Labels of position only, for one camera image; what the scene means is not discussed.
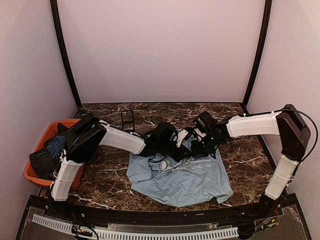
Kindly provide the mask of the light blue printed t-shirt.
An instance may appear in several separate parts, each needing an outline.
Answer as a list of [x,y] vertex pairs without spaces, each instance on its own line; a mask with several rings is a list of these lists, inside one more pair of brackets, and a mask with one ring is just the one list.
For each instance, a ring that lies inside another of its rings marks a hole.
[[172,207],[213,198],[221,204],[234,193],[219,151],[180,162],[159,153],[148,157],[131,153],[126,175],[132,190]]

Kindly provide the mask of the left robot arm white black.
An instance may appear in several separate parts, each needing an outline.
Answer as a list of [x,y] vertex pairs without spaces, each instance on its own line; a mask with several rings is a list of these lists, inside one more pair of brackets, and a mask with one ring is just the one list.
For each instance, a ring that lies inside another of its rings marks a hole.
[[69,216],[71,208],[64,201],[69,197],[79,169],[98,146],[117,148],[142,157],[162,154],[178,162],[192,155],[192,151],[182,144],[188,134],[168,122],[161,122],[154,130],[139,135],[112,126],[95,115],[87,115],[65,135],[59,167],[50,186],[51,210],[60,218]]

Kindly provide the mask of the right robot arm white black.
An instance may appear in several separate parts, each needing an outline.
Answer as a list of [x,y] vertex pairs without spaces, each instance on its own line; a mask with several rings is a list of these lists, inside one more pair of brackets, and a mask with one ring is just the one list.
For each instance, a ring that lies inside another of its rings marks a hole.
[[266,198],[255,205],[255,213],[266,217],[274,210],[274,201],[294,179],[299,166],[312,152],[307,149],[311,130],[304,121],[305,117],[307,114],[297,110],[294,105],[287,104],[278,110],[249,115],[244,113],[222,121],[204,111],[193,123],[206,152],[212,151],[228,139],[262,135],[280,138],[281,156],[265,189]]

